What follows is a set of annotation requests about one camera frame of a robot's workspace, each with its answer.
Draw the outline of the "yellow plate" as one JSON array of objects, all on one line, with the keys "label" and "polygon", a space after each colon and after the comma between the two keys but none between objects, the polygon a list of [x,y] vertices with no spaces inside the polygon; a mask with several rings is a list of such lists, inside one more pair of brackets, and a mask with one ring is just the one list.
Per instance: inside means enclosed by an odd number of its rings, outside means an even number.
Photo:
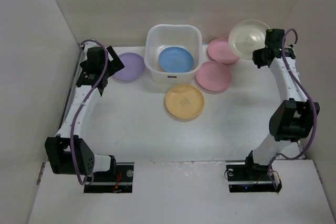
[{"label": "yellow plate", "polygon": [[172,87],[165,96],[167,110],[179,119],[193,119],[203,110],[205,99],[202,92],[193,85],[179,84]]}]

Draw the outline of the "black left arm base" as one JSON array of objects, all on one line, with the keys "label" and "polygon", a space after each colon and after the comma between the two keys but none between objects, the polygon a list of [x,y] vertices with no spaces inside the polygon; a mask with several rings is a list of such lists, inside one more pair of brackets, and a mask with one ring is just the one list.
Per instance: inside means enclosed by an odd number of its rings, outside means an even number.
[{"label": "black left arm base", "polygon": [[117,163],[116,170],[94,173],[94,180],[88,179],[85,194],[128,194],[132,193],[134,163]]}]

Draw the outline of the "cream plate back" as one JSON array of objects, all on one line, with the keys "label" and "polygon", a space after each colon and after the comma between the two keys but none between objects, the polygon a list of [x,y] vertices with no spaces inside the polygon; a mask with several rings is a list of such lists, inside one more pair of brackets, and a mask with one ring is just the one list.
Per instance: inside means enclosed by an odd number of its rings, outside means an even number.
[{"label": "cream plate back", "polygon": [[268,29],[270,27],[259,20],[240,22],[229,33],[229,48],[240,59],[252,60],[253,51],[264,48]]}]

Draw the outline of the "pink plate front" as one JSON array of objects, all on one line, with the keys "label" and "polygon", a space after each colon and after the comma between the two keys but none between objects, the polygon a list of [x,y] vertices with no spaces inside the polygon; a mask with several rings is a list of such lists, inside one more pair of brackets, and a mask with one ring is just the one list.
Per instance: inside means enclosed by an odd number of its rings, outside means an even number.
[{"label": "pink plate front", "polygon": [[231,70],[217,61],[203,63],[195,76],[204,89],[214,92],[227,90],[232,81]]}]

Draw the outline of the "blue plate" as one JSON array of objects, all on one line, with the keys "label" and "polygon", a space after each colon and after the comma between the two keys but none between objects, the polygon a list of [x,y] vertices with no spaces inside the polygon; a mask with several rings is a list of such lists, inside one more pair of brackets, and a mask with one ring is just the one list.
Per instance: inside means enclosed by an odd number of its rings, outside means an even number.
[{"label": "blue plate", "polygon": [[185,73],[193,69],[194,58],[181,47],[168,47],[159,54],[159,65],[165,72]]}]

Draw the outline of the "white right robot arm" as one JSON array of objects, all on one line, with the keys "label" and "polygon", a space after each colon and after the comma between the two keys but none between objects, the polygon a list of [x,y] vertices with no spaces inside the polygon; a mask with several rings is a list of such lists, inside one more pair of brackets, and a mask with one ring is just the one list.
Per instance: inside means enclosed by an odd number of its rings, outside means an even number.
[{"label": "white right robot arm", "polygon": [[253,52],[254,64],[267,66],[273,74],[281,104],[269,120],[268,135],[245,159],[243,172],[249,179],[267,175],[273,161],[285,156],[282,151],[288,145],[309,136],[306,152],[316,133],[320,107],[299,80],[293,46],[285,46],[287,35],[283,29],[268,29],[265,47]]}]

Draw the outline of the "purple plate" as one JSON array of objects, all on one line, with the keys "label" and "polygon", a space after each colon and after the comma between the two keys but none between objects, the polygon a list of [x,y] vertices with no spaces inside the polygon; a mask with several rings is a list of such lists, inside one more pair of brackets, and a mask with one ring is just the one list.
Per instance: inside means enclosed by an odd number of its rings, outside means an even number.
[{"label": "purple plate", "polygon": [[133,81],[140,77],[145,69],[144,59],[139,54],[126,52],[119,55],[124,68],[112,77],[120,81]]}]

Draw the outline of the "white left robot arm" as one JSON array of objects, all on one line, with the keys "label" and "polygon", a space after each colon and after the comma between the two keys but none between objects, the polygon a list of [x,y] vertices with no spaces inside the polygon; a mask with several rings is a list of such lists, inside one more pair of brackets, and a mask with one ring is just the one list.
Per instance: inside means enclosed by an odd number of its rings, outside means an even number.
[{"label": "white left robot arm", "polygon": [[54,137],[45,141],[45,150],[54,174],[76,175],[80,184],[93,182],[95,174],[111,180],[118,167],[113,155],[95,154],[84,141],[90,117],[108,84],[108,79],[124,68],[109,46],[83,47],[86,60],[80,64],[75,96],[69,112]]}]

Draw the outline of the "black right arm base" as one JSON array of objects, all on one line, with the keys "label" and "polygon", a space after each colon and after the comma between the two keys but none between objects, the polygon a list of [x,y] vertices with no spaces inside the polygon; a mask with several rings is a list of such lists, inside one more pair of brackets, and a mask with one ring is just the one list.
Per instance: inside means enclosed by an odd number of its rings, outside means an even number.
[{"label": "black right arm base", "polygon": [[279,193],[282,181],[268,166],[248,165],[245,161],[226,162],[224,176],[230,193]]}]

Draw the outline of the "pink plate back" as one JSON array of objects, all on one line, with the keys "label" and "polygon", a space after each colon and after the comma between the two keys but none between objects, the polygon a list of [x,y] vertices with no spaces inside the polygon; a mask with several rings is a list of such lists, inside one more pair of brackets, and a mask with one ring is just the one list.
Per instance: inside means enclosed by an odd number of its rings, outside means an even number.
[{"label": "pink plate back", "polygon": [[239,60],[239,58],[232,53],[227,38],[212,40],[208,45],[207,52],[214,61],[223,64],[231,65]]}]

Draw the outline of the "pink plate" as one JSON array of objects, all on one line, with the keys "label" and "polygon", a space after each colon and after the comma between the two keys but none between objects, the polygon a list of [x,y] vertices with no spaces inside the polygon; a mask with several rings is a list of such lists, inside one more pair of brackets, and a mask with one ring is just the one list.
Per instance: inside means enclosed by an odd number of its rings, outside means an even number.
[{"label": "pink plate", "polygon": [[239,58],[232,53],[227,38],[212,40],[208,45],[207,52],[214,61],[223,64],[231,65],[239,60]]},{"label": "pink plate", "polygon": [[214,92],[227,90],[232,81],[231,70],[217,61],[203,63],[195,76],[204,89]]}]

